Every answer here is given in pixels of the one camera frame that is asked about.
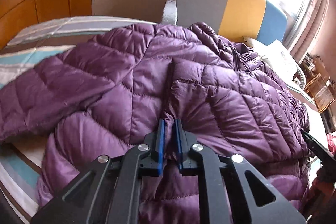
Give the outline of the purple quilted puffer jacket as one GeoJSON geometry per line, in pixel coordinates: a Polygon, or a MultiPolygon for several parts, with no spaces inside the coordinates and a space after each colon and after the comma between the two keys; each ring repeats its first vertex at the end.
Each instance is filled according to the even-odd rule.
{"type": "Polygon", "coordinates": [[[166,122],[160,177],[143,180],[140,223],[199,223],[198,180],[178,172],[172,125],[240,154],[296,208],[309,189],[304,104],[257,53],[189,28],[135,24],[46,58],[1,89],[1,141],[47,135],[38,204],[102,154],[123,155],[166,122]]]}

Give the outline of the wooden side table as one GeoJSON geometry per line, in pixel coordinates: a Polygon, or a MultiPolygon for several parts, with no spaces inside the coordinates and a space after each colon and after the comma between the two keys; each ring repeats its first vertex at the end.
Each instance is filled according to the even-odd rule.
{"type": "Polygon", "coordinates": [[[305,74],[307,83],[317,74],[320,74],[325,82],[330,79],[330,75],[319,55],[310,55],[307,53],[299,66],[305,74]]]}

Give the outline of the white pillow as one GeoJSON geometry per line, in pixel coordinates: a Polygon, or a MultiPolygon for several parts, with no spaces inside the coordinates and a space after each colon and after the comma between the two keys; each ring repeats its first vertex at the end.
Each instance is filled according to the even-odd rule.
{"type": "Polygon", "coordinates": [[[243,39],[283,81],[293,82],[302,89],[305,87],[306,77],[302,69],[279,40],[266,46],[253,38],[244,36],[243,39]]]}

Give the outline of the striped bed sheet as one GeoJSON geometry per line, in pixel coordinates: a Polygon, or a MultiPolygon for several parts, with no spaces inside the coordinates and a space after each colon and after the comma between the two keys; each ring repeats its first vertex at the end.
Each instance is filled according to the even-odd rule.
{"type": "MultiPolygon", "coordinates": [[[[138,19],[75,16],[29,26],[1,50],[1,86],[95,34],[136,23],[138,19]]],[[[46,143],[46,136],[33,136],[1,145],[1,223],[29,223],[37,212],[37,180],[46,143]]]]}

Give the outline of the grey yellow blue headboard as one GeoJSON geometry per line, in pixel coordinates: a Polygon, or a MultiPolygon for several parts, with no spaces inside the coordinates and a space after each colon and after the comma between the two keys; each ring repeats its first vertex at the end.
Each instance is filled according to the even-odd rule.
{"type": "Polygon", "coordinates": [[[282,41],[288,19],[268,0],[176,0],[177,24],[204,22],[232,42],[253,38],[266,46],[282,41]]]}

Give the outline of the white bed side rail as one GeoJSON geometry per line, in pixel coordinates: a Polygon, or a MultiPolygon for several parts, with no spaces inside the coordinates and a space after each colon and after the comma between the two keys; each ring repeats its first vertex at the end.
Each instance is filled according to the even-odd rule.
{"type": "Polygon", "coordinates": [[[167,0],[163,8],[162,23],[176,25],[178,20],[177,1],[167,0]]]}

